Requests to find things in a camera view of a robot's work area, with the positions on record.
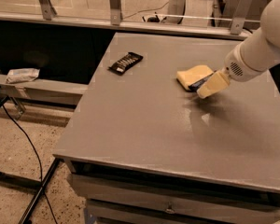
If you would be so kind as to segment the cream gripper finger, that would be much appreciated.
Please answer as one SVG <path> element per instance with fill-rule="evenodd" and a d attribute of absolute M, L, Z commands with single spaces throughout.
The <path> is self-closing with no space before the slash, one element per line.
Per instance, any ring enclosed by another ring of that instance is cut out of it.
<path fill-rule="evenodd" d="M 228 88 L 230 84 L 230 78 L 226 73 L 222 71 L 216 71 L 197 90 L 197 94 L 200 98 L 204 99 L 219 91 L 223 91 L 224 89 Z"/>

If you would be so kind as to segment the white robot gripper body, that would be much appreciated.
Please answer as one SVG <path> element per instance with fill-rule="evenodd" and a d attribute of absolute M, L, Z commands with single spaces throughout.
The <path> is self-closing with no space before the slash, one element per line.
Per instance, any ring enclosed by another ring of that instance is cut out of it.
<path fill-rule="evenodd" d="M 262 71 L 252 68 L 244 60 L 241 54 L 243 44 L 238 44 L 231 50 L 224 60 L 224 70 L 229 74 L 230 79 L 238 82 L 247 82 L 262 74 Z"/>

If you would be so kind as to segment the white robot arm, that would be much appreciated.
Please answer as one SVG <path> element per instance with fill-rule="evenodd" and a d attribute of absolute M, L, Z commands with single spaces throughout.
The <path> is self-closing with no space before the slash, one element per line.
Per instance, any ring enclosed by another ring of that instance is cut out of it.
<path fill-rule="evenodd" d="M 260 27 L 228 53 L 224 66 L 197 90 L 206 98 L 230 86 L 247 82 L 280 64 L 280 0 L 272 0 L 260 16 Z"/>

